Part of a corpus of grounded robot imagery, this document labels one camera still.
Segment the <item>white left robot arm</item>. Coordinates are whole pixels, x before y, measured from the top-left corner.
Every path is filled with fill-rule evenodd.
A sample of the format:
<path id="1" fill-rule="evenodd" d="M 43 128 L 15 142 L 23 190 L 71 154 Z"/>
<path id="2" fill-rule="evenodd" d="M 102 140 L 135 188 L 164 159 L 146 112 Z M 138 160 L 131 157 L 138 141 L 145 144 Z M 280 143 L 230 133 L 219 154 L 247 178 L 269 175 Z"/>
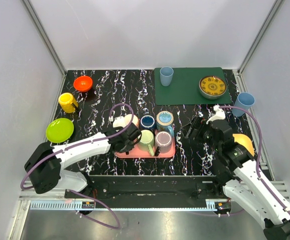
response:
<path id="1" fill-rule="evenodd" d="M 140 141 L 141 130 L 135 124 L 129 127 L 110 127 L 86 139 L 76 142 L 51 146 L 41 143 L 24 165 L 25 179 L 32 186 L 23 190 L 34 189 L 36 194 L 44 194 L 54 188 L 74 190 L 80 197 L 92 194 L 93 186 L 87 176 L 81 172 L 66 170 L 67 167 L 81 160 L 109 152 L 130 152 Z"/>

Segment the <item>peach pink mug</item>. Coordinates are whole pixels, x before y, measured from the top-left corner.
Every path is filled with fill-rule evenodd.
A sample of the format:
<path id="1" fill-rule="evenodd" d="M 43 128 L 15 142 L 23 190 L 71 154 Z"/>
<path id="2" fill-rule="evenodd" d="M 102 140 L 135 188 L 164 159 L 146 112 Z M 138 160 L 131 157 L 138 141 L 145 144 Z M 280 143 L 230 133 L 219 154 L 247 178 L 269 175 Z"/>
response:
<path id="1" fill-rule="evenodd" d="M 127 127 L 127 125 L 129 124 L 129 128 L 131 127 L 136 127 L 137 129 L 139 129 L 139 118 L 134 115 L 132 116 L 132 114 L 127 114 L 124 118 L 124 127 Z"/>

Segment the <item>light blue butterfly mug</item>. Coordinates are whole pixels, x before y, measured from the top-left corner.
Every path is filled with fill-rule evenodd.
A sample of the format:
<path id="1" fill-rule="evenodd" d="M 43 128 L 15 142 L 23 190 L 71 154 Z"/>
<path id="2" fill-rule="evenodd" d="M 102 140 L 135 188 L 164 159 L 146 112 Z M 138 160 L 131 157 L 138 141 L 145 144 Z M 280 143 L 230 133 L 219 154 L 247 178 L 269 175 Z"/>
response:
<path id="1" fill-rule="evenodd" d="M 168 132 L 171 137 L 174 137 L 173 130 L 173 114 L 169 111 L 161 111 L 156 116 L 156 126 L 159 132 Z"/>

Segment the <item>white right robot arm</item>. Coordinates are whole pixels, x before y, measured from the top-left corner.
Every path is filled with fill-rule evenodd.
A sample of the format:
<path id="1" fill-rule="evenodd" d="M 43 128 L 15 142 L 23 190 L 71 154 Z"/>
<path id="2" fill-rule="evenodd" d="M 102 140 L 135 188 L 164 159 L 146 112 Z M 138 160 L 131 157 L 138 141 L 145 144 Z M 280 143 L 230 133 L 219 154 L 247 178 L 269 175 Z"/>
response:
<path id="1" fill-rule="evenodd" d="M 266 239 L 290 240 L 290 203 L 257 168 L 254 154 L 248 150 L 251 140 L 234 134 L 224 119 L 195 117 L 181 131 L 185 138 L 215 149 L 212 194 L 237 202 L 258 222 Z"/>

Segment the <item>light green mug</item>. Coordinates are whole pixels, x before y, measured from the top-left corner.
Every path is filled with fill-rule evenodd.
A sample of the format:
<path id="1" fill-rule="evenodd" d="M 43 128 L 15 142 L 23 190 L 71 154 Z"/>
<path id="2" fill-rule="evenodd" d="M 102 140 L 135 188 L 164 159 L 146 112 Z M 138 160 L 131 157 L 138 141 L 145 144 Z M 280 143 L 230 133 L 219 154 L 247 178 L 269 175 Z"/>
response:
<path id="1" fill-rule="evenodd" d="M 141 131 L 141 137 L 140 137 L 140 141 L 137 144 L 138 148 L 143 151 L 143 152 L 147 152 L 150 156 L 154 156 L 154 147 L 155 144 L 155 137 L 154 134 L 150 131 L 150 130 L 142 130 Z"/>

